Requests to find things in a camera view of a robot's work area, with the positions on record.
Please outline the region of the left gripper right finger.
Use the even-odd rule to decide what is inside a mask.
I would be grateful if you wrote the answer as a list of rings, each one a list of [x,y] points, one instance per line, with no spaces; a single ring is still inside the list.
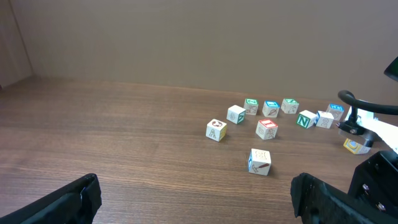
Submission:
[[[308,173],[301,173],[292,179],[290,195],[294,215],[300,217],[303,223],[397,224],[397,218]]]

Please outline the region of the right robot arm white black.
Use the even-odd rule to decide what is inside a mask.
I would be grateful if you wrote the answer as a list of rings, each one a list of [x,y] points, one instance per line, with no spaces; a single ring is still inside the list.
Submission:
[[[377,120],[373,114],[397,115],[397,106],[380,105],[355,98],[352,92],[341,90],[338,98],[350,105],[345,120],[336,124],[338,134],[366,147],[384,142],[397,152],[397,126]]]

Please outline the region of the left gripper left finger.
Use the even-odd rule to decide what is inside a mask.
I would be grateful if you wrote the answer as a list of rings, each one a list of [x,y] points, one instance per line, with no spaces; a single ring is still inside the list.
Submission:
[[[1,217],[1,224],[91,224],[101,205],[98,177],[90,173]]]

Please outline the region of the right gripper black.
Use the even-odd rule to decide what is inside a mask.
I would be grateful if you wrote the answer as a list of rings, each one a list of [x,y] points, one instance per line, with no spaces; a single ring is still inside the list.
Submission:
[[[373,144],[378,141],[378,135],[362,127],[358,121],[361,121],[359,115],[355,118],[349,115],[347,120],[338,122],[338,134],[363,146],[373,147]]]

